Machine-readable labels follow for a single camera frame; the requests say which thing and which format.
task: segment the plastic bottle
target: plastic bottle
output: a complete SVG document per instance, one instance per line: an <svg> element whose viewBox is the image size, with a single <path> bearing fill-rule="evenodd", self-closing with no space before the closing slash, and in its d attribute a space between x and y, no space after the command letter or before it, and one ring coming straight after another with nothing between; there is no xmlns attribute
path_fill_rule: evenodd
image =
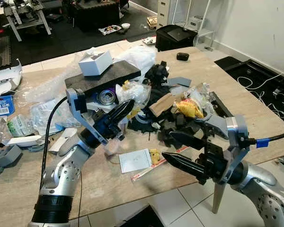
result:
<svg viewBox="0 0 284 227"><path fill-rule="evenodd" d="M33 124L22 114L14 117L8 122L8 128L10 133L14 137L23 137L30 135L34 132Z"/></svg>

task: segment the black floor mat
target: black floor mat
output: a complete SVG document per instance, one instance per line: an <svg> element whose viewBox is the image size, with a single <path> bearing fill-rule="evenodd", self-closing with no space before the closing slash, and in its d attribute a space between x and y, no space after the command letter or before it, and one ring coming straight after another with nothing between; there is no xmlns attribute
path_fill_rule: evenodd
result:
<svg viewBox="0 0 284 227"><path fill-rule="evenodd" d="M72 28L66 19L56 24L49 24L52 35L47 35L43 26L19 30L22 42L18 42L10 31L13 58L19 58L22 65L27 65L124 39L133 42L146 38L156 34L155 30L147 27L148 16L133 7L125 8L121 24L131 24L125 35L112 33L103 36L97 29L82 32L78 27Z"/></svg>
<svg viewBox="0 0 284 227"><path fill-rule="evenodd" d="M269 78L277 75L277 73L265 68L264 66L248 60L246 62L240 62L233 57L226 57L215 61L224 71L226 71L233 79L238 81L242 86L249 86L249 88L257 88L264 83ZM267 81L264 85L258 89L247 89L256 98L260 98L262 102L268 106L276 115L278 115L282 120L284 120L284 90L282 94L275 96L273 91L279 86L278 82L282 81L282 77L277 77L275 79Z"/></svg>
<svg viewBox="0 0 284 227"><path fill-rule="evenodd" d="M164 227L151 206L148 206L140 213L124 222L125 223L120 227Z"/></svg>
<svg viewBox="0 0 284 227"><path fill-rule="evenodd" d="M9 36L0 38L0 70L11 64Z"/></svg>

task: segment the baseboard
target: baseboard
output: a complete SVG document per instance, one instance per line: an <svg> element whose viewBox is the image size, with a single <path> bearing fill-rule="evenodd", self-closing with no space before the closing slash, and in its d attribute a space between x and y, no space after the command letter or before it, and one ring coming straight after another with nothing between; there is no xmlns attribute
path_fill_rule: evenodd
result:
<svg viewBox="0 0 284 227"><path fill-rule="evenodd" d="M210 45L211 39L209 37L205 37L204 42L207 45ZM213 42L213 48L218 50L218 51L221 51L221 52L223 52L225 54L228 54L229 56L234 57L234 58L236 58L236 59L238 59L240 61L247 61L248 59L252 59L252 60L258 62L259 64L267 67L268 69L270 69L270 70L272 70L272 71L274 71L276 73L282 73L283 72L280 69L277 69L275 67L267 65L265 62L262 62L259 59L250 57L249 55L247 55L247 54L245 54L245 53L243 53L243 52L241 52L239 50L236 50L236 49L234 49L234 48L232 48L232 47L230 47L230 46L228 46L226 44L220 43L220 42L218 42L216 40L214 40L214 42Z"/></svg>
<svg viewBox="0 0 284 227"><path fill-rule="evenodd" d="M145 8L145 7L143 7L143 6L140 6L139 4L134 3L134 2L132 2L132 1L129 1L129 4L130 4L130 6L136 8L136 9L139 9L139 10L145 12L145 13L148 13L150 16L157 16L157 15L158 15L156 12L151 11L150 9Z"/></svg>

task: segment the blue label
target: blue label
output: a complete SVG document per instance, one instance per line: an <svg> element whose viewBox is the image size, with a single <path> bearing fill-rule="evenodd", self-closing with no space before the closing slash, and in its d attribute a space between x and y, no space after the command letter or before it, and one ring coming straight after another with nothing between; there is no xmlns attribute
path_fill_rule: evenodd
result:
<svg viewBox="0 0 284 227"><path fill-rule="evenodd" d="M14 111L13 96L0 96L0 116L9 116Z"/></svg>
<svg viewBox="0 0 284 227"><path fill-rule="evenodd" d="M257 140L257 148L266 148L268 147L268 143L270 142L270 139L259 139Z"/></svg>

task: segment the yellow object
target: yellow object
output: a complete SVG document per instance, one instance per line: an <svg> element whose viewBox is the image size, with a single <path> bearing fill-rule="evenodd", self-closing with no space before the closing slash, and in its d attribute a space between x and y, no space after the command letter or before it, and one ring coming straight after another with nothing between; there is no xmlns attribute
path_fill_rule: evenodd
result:
<svg viewBox="0 0 284 227"><path fill-rule="evenodd" d="M129 80L124 81L124 84L122 85L123 90L126 91L129 89L128 84L129 84Z"/></svg>
<svg viewBox="0 0 284 227"><path fill-rule="evenodd" d="M158 149L150 149L151 163L157 164L160 161L160 153Z"/></svg>
<svg viewBox="0 0 284 227"><path fill-rule="evenodd" d="M132 119L133 117L135 117L135 116L138 114L138 112L139 112L140 110L141 110L140 108L138 108L138 109L136 109L136 110L132 110L132 111L128 114L127 119Z"/></svg>
<svg viewBox="0 0 284 227"><path fill-rule="evenodd" d="M186 117L204 118L204 115L199 110L197 104L190 98L176 103L176 106Z"/></svg>

